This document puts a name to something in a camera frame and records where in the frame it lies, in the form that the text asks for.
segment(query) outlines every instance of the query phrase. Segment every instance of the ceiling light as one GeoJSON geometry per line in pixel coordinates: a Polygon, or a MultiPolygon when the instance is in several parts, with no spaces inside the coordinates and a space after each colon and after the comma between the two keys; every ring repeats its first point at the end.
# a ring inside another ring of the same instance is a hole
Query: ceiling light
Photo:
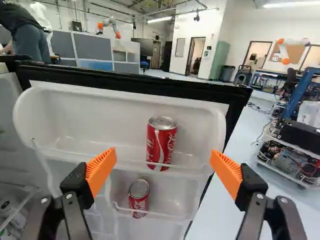
{"type": "Polygon", "coordinates": [[[320,5],[320,1],[294,1],[294,2],[282,2],[282,3],[268,3],[263,5],[265,9],[271,8],[286,8],[286,7],[307,7],[320,5]]]}
{"type": "Polygon", "coordinates": [[[152,23],[157,23],[157,22],[162,22],[162,21],[169,21],[171,19],[172,19],[172,16],[165,16],[165,17],[161,17],[161,18],[148,20],[147,23],[152,24],[152,23]]]}

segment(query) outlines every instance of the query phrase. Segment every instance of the jeans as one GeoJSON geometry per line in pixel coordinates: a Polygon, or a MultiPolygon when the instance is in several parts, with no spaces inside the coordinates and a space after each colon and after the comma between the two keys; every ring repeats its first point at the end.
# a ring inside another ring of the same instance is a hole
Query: jeans
{"type": "Polygon", "coordinates": [[[16,30],[12,36],[12,47],[16,55],[28,55],[35,62],[51,63],[45,33],[32,24],[25,24],[16,30]]]}

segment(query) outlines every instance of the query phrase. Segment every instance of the black t-shirt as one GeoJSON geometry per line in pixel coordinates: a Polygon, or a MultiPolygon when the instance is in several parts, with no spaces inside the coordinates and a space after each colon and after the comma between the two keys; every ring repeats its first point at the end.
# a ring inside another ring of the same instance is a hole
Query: black t-shirt
{"type": "Polygon", "coordinates": [[[14,35],[16,30],[26,24],[42,29],[34,17],[12,0],[0,0],[0,24],[14,35]]]}

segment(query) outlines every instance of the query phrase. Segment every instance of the green cabinet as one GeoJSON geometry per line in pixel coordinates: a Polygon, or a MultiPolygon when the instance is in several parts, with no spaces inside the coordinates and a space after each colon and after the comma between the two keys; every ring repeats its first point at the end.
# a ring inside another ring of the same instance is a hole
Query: green cabinet
{"type": "Polygon", "coordinates": [[[227,60],[230,44],[225,41],[218,41],[213,57],[209,79],[217,80],[220,77],[221,69],[227,60]]]}

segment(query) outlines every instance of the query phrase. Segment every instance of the black refrigerator frame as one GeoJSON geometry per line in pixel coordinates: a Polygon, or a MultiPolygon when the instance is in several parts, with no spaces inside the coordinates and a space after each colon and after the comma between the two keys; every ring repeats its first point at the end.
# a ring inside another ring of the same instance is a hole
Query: black refrigerator frame
{"type": "MultiPolygon", "coordinates": [[[[253,91],[252,88],[248,87],[218,85],[210,82],[173,80],[164,77],[46,65],[35,62],[14,61],[13,63],[12,59],[9,62],[10,72],[16,73],[23,91],[31,87],[30,80],[33,80],[227,104],[228,110],[225,115],[226,136],[223,150],[226,148],[241,112],[253,91]]],[[[199,206],[213,175],[214,173],[207,180],[199,206]]],[[[190,221],[184,238],[188,234],[192,222],[190,221]]]]}

